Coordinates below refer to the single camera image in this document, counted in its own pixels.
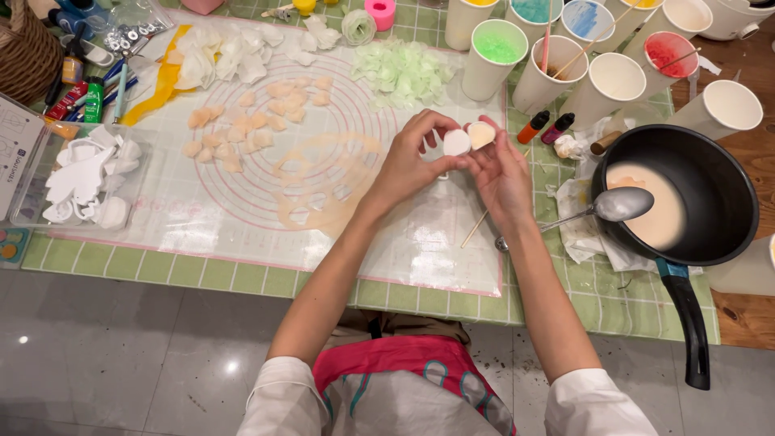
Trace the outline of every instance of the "hand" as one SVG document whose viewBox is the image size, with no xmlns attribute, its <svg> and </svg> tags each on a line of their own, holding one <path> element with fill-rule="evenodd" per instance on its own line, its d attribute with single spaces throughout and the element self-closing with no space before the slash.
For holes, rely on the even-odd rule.
<svg viewBox="0 0 775 436">
<path fill-rule="evenodd" d="M 436 148 L 433 130 L 443 140 L 449 130 L 459 128 L 454 119 L 430 109 L 413 116 L 393 139 L 382 169 L 363 200 L 388 213 L 445 172 L 466 168 L 466 159 L 459 156 L 443 156 L 433 162 L 420 158 L 420 153 L 425 153 L 423 138 L 428 147 Z"/>
<path fill-rule="evenodd" d="M 532 215 L 532 179 L 528 162 L 488 116 L 480 116 L 495 128 L 495 142 L 465 156 L 479 193 L 495 226 L 502 234 L 520 223 L 535 223 Z"/>
</svg>

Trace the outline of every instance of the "frying pan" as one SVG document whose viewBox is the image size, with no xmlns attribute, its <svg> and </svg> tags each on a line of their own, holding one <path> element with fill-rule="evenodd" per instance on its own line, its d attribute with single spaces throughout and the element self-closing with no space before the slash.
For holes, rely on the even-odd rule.
<svg viewBox="0 0 775 436">
<path fill-rule="evenodd" d="M 678 126 L 650 124 L 621 135 L 608 147 L 592 176 L 592 197 L 607 190 L 606 171 L 630 161 L 658 171 L 678 191 L 686 210 L 679 241 L 660 251 L 624 223 L 598 220 L 600 229 L 623 247 L 656 261 L 675 304 L 686 341 L 686 384 L 711 388 L 708 337 L 686 265 L 726 262 L 748 247 L 759 224 L 759 202 L 740 163 L 707 137 Z"/>
</svg>

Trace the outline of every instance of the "green wax in cup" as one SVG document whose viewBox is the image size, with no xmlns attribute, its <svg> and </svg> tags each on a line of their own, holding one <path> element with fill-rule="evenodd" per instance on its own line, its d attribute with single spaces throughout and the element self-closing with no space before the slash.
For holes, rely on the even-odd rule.
<svg viewBox="0 0 775 436">
<path fill-rule="evenodd" d="M 522 43 L 521 40 L 511 41 L 496 33 L 485 33 L 474 37 L 474 48 L 479 54 L 499 64 L 511 64 L 522 57 L 527 47 L 520 43 Z"/>
</svg>

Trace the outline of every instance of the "gray tile floor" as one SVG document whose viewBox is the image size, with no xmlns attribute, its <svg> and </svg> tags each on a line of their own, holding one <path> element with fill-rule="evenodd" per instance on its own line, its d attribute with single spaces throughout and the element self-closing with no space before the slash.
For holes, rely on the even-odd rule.
<svg viewBox="0 0 775 436">
<path fill-rule="evenodd" d="M 0 272 L 0 434 L 227 436 L 290 301 L 67 275 Z M 468 325 L 474 361 L 523 436 L 548 385 L 527 331 Z M 593 337 L 660 434 L 772 435 L 775 352 L 713 347 L 713 389 L 684 385 L 684 348 Z"/>
</svg>

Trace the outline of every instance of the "clear plastic box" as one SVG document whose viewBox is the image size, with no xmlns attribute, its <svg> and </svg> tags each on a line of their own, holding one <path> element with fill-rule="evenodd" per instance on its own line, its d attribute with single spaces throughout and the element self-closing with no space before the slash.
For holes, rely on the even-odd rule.
<svg viewBox="0 0 775 436">
<path fill-rule="evenodd" d="M 81 223 L 76 224 L 53 223 L 46 220 L 43 218 L 43 211 L 52 204 L 46 200 L 49 192 L 49 188 L 46 187 L 46 180 L 54 171 L 61 168 L 57 163 L 57 155 L 60 151 L 67 148 L 69 140 L 88 137 L 89 132 L 99 126 L 104 126 L 112 136 L 118 134 L 121 135 L 124 141 L 133 141 L 142 152 L 137 159 L 139 162 L 137 168 L 120 174 L 126 180 L 115 191 L 100 191 L 97 196 L 101 205 L 107 204 L 112 197 L 119 197 L 124 200 L 128 210 L 123 222 L 106 228 L 101 225 L 100 220 L 97 223 L 92 220 L 83 220 Z M 9 209 L 11 223 L 18 227 L 48 228 L 52 230 L 106 231 L 123 229 L 126 226 L 127 218 L 132 215 L 132 208 L 140 194 L 140 189 L 148 169 L 148 162 L 151 158 L 151 147 L 143 136 L 146 135 L 133 130 L 131 127 L 120 124 L 68 123 L 64 121 L 55 121 L 47 124 L 38 136 L 38 141 L 32 149 L 32 156 L 27 161 L 21 182 L 17 186 L 11 201 L 11 208 Z M 124 151 L 125 149 L 119 147 L 113 157 L 121 157 Z"/>
</svg>

